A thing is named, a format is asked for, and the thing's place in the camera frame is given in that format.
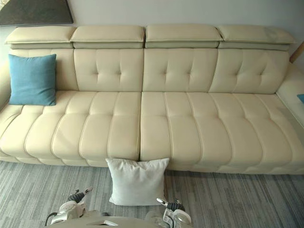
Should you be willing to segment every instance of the floor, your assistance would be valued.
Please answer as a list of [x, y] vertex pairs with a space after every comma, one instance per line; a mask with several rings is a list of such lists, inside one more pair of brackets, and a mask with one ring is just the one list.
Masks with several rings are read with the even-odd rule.
[[[179, 198], [194, 228], [304, 227], [304, 175], [240, 175], [166, 171], [165, 194]], [[75, 189], [93, 186], [88, 209], [145, 218], [164, 207], [109, 202], [108, 168], [31, 165], [0, 161], [0, 227], [39, 228]]]

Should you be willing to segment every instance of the white wall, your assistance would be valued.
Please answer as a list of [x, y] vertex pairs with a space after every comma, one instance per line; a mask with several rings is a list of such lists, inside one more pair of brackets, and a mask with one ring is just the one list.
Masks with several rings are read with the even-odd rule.
[[[277, 26], [304, 40], [304, 0], [68, 0], [74, 25], [154, 23], [254, 24]], [[0, 64], [7, 58], [2, 45], [14, 27], [0, 27]], [[304, 54], [295, 62], [304, 72]]]

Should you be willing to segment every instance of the headrest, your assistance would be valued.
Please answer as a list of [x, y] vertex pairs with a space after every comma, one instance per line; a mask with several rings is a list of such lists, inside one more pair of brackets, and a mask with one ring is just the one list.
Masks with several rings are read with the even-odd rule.
[[69, 26], [42, 26], [16, 28], [5, 40], [12, 49], [73, 48], [70, 42], [76, 28]]
[[288, 50], [295, 39], [286, 31], [259, 25], [221, 25], [219, 48]]
[[143, 48], [143, 36], [141, 26], [80, 26], [71, 41], [75, 48]]
[[146, 48], [216, 48], [222, 40], [217, 29], [203, 24], [148, 25]]

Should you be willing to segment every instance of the white robot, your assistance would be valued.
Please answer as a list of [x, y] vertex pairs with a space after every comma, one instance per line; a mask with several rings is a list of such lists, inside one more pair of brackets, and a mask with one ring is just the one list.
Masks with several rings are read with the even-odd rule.
[[99, 211], [86, 211], [86, 204], [81, 201], [82, 198], [92, 191], [92, 187], [84, 192], [76, 191], [75, 194], [68, 197], [68, 202], [61, 205], [58, 213], [51, 213], [48, 218], [54, 216], [50, 228], [94, 228], [97, 226], [115, 226], [118, 228], [192, 228], [191, 217], [185, 212], [183, 205], [177, 200], [175, 203], [169, 203], [158, 198], [157, 201], [166, 207], [162, 218], [157, 217], [150, 211], [146, 220], [114, 217], [107, 213]]

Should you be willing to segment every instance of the blue pillow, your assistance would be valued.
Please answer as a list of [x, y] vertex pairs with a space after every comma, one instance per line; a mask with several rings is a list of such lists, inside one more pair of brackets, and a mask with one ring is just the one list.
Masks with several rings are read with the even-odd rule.
[[298, 94], [297, 97], [304, 103], [304, 94]]
[[55, 105], [56, 54], [19, 57], [9, 54], [11, 105]]

